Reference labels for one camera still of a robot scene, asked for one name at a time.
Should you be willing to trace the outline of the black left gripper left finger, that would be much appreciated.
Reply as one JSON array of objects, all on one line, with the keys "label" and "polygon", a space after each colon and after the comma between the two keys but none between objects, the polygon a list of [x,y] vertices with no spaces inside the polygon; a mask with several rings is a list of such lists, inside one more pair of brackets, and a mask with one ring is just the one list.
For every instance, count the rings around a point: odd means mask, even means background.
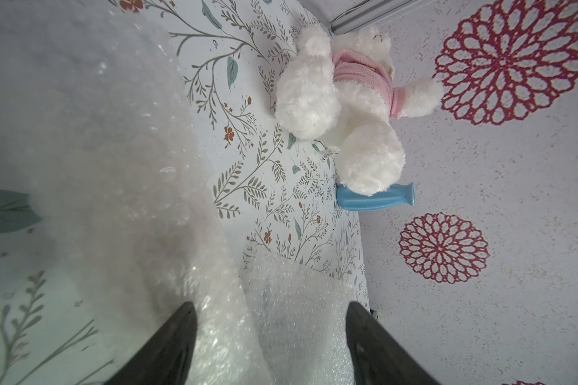
[{"label": "black left gripper left finger", "polygon": [[197,338],[194,303],[183,303],[108,385],[184,385]]}]

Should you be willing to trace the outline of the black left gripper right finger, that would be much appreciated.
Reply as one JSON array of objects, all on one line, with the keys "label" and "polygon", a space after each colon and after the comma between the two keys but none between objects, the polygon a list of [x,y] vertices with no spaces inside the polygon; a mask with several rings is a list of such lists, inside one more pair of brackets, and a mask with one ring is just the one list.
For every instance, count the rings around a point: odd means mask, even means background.
[{"label": "black left gripper right finger", "polygon": [[439,385],[358,302],[348,305],[345,332],[357,384]]}]

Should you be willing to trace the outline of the bubble wrap around vase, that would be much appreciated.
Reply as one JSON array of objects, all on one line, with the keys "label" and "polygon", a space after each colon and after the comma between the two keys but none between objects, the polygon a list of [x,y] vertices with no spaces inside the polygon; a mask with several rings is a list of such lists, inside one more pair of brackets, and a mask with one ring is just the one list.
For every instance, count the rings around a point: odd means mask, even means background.
[{"label": "bubble wrap around vase", "polygon": [[346,338],[352,287],[257,248],[240,274],[275,384],[353,384]]}]

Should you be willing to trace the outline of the blue vase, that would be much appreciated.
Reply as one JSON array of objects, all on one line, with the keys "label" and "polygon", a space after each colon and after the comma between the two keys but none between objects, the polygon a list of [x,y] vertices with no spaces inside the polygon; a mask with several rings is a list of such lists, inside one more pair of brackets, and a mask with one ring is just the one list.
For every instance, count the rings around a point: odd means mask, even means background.
[{"label": "blue vase", "polygon": [[337,204],[343,210],[352,212],[374,212],[387,210],[399,205],[415,205],[414,183],[393,184],[383,192],[367,197],[340,185],[337,188]]}]

